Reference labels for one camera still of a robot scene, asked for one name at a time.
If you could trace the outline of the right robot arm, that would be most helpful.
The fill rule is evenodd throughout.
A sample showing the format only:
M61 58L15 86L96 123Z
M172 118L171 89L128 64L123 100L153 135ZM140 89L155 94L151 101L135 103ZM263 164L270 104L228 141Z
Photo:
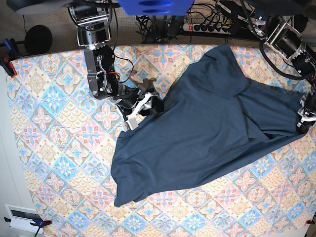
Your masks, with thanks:
M142 116L159 114L164 104L154 86L149 83L131 88L114 69L117 57L108 41L110 24L119 7L111 0L76 0L67 7L77 28L78 45L86 48L84 58L90 95L97 100L110 100L123 119L133 112Z

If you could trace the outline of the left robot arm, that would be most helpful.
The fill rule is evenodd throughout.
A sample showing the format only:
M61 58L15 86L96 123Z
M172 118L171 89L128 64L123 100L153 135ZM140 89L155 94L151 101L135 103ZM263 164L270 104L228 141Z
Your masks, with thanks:
M245 13L249 30L260 40L259 48L266 62L281 76L292 80L307 80L310 92L300 100L297 132L306 133L316 121L316 54L303 41L295 28L295 16L311 6L309 0L250 0L254 17ZM278 53L285 62L291 62L298 76L279 70L264 52L264 46Z

